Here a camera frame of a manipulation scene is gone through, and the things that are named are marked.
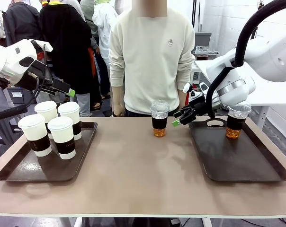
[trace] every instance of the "crowd of people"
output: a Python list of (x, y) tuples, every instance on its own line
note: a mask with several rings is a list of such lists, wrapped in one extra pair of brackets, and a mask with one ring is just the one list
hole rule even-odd
[[(148, 116), (157, 99), (167, 101), (172, 113), (184, 106), (195, 33), (166, 0), (138, 0), (120, 16), (115, 0), (45, 0), (36, 7), (27, 1), (12, 0), (3, 18), (0, 14), (0, 38), (6, 36), (7, 45), (49, 42), (54, 48), (47, 56), (53, 63), (49, 76), (76, 91), (71, 100), (81, 117), (90, 117), (110, 97), (114, 116)], [(40, 94), (40, 101), (50, 99), (58, 101)]]

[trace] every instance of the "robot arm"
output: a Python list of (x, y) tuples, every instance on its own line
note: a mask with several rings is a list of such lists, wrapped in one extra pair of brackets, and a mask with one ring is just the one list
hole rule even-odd
[(195, 98), (197, 95), (189, 89), (188, 92), (194, 98), (189, 106), (175, 115), (181, 118), (173, 125), (188, 124), (195, 120), (196, 116), (204, 114), (214, 118), (214, 110), (245, 101), (255, 90), (255, 83), (250, 75), (242, 75), (237, 69), (244, 64), (244, 60), (264, 79), (286, 81), (286, 35), (272, 41), (256, 39), (249, 42), (255, 27), (283, 9), (286, 9), (286, 0), (274, 0), (249, 19), (239, 36), (237, 47), (213, 60), (207, 68), (212, 84), (206, 99)]
[(41, 90), (52, 95), (56, 92), (75, 95), (70, 85), (59, 79), (45, 78), (47, 67), (37, 60), (36, 50), (51, 52), (53, 48), (47, 42), (25, 39), (6, 48), (0, 46), (0, 86), (5, 88), (11, 84), (34, 90), (27, 104), (0, 112), (0, 119), (27, 112), (27, 107)]

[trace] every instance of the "brown tray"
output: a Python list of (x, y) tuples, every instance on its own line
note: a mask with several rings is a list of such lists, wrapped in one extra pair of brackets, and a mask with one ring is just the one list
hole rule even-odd
[(59, 157), (54, 140), (50, 140), (53, 151), (45, 157), (37, 157), (25, 143), (0, 171), (0, 181), (46, 183), (71, 180), (82, 167), (97, 126), (95, 122), (81, 122), (82, 137), (75, 141), (76, 156), (69, 160)]
[[(223, 126), (211, 121), (223, 122)], [(237, 140), (226, 137), (219, 118), (189, 124), (206, 175), (220, 182), (286, 181), (286, 169), (245, 124)]]

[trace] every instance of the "cup lid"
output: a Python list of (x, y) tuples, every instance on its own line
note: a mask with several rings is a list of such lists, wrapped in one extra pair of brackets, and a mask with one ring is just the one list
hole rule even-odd
[(26, 117), (23, 117), (18, 122), (18, 127), (21, 129), (28, 129), (36, 126), (37, 124), (45, 122), (45, 118), (40, 114), (33, 114)]
[(239, 112), (243, 114), (251, 113), (251, 104), (248, 101), (243, 101), (233, 106), (227, 106), (229, 111)]
[(56, 117), (50, 120), (47, 127), (51, 131), (60, 131), (73, 125), (73, 120), (70, 117)]
[(73, 113), (80, 109), (76, 102), (67, 102), (59, 106), (58, 112), (62, 114)]
[(164, 100), (156, 100), (152, 103), (150, 110), (154, 113), (166, 113), (170, 111), (170, 105)]
[(42, 112), (50, 111), (54, 108), (57, 108), (57, 103), (55, 103), (54, 101), (46, 101), (46, 102), (37, 104), (35, 106), (35, 111), (37, 113), (42, 113)]

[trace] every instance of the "sweatshirt logo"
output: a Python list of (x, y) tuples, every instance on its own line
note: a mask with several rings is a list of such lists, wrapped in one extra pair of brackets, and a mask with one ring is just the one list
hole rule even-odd
[(173, 45), (173, 40), (172, 39), (168, 40), (168, 46), (172, 46), (172, 45)]

